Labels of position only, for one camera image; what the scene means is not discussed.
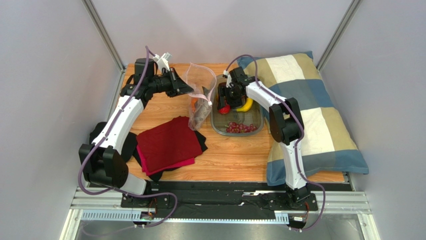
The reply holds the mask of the clear zip top bag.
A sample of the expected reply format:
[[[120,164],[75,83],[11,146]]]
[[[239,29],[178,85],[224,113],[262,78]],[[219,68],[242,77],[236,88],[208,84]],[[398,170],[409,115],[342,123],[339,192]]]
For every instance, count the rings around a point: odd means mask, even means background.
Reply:
[[[212,112],[217,76],[206,66],[190,63],[183,79],[193,88],[188,94],[188,127],[198,131]]]

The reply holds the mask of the grey toy fish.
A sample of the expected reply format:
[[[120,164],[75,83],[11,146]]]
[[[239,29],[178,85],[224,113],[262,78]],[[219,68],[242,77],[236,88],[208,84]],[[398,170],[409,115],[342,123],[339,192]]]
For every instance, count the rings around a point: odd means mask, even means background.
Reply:
[[[202,87],[202,93],[197,93],[192,98],[199,98],[198,101],[198,110],[192,112],[192,123],[196,129],[199,129],[203,122],[210,115],[213,108],[213,101],[215,96],[214,88]]]

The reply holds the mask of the yellow banana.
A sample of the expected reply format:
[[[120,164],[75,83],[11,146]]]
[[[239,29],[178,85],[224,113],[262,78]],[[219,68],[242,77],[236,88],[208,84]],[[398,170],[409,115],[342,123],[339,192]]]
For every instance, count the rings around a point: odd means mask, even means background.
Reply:
[[[252,108],[253,103],[254,103],[253,99],[247,97],[246,100],[245,100],[245,104],[243,106],[237,108],[236,111],[240,112],[240,113],[248,112]]]

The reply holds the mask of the red grape bunch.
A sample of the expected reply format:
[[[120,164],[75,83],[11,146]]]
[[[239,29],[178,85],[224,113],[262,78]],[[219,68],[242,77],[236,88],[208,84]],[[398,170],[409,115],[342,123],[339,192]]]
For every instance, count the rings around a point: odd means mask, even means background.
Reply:
[[[245,133],[251,133],[255,132],[258,128],[253,125],[246,125],[243,123],[237,123],[237,122],[229,122],[226,127],[226,132],[231,134],[245,134]]]

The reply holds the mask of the red strawberry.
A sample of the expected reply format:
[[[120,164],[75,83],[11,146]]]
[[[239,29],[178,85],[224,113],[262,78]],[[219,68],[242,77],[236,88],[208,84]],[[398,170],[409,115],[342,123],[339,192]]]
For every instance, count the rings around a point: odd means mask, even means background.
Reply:
[[[219,108],[217,111],[221,115],[226,115],[231,111],[231,107],[230,107],[230,105],[226,104],[224,107]]]

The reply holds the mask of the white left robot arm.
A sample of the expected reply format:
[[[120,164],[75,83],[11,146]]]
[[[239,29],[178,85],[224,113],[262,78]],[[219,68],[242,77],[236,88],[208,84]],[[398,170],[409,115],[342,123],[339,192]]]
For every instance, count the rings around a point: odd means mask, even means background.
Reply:
[[[86,194],[93,192],[84,188],[83,180],[132,197],[146,193],[148,182],[129,172],[121,153],[131,127],[154,94],[166,93],[173,98],[193,92],[169,66],[168,58],[165,54],[136,60],[134,74],[121,89],[113,115],[89,144],[79,148],[81,167],[77,179]]]

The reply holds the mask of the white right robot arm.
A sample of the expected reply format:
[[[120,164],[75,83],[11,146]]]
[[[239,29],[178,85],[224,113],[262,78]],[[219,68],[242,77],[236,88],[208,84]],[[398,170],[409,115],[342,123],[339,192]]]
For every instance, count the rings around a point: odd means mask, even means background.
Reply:
[[[271,91],[256,76],[245,74],[241,67],[225,70],[222,77],[226,82],[218,86],[219,107],[228,104],[236,109],[247,98],[268,111],[270,133],[283,153],[287,204],[291,209],[303,206],[311,192],[302,161],[300,142],[304,125],[297,100]]]

